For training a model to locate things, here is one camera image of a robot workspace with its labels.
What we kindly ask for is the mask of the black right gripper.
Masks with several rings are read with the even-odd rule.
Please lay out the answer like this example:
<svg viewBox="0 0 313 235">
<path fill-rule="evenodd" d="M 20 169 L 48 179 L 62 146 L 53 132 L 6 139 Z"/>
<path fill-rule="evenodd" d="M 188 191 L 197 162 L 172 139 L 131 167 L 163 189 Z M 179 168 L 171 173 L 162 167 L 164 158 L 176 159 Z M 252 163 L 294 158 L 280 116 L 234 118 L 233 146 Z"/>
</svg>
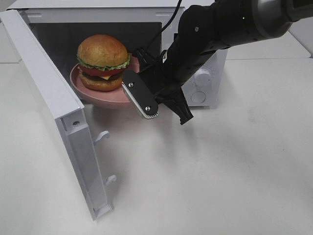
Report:
<svg viewBox="0 0 313 235">
<path fill-rule="evenodd" d="M 136 48 L 133 56 L 138 59 L 138 75 L 158 103 L 165 104 L 179 116 L 183 125 L 193 118 L 181 89 L 183 76 L 180 75 L 181 61 L 168 58 L 163 60 L 163 52 L 154 57 L 144 48 Z"/>
</svg>

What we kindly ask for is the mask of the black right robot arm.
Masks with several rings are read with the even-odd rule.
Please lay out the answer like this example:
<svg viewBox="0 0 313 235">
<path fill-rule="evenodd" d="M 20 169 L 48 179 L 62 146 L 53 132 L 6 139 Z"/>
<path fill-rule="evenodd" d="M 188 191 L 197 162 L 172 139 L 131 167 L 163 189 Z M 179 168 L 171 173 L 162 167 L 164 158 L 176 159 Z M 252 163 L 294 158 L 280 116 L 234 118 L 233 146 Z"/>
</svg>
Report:
<svg viewBox="0 0 313 235">
<path fill-rule="evenodd" d="M 182 85 L 217 51 L 278 38 L 291 24 L 313 15 L 310 0 L 217 0 L 184 11 L 167 50 L 127 82 L 125 90 L 140 114 L 158 115 L 165 104 L 181 124 L 193 116 Z"/>
</svg>

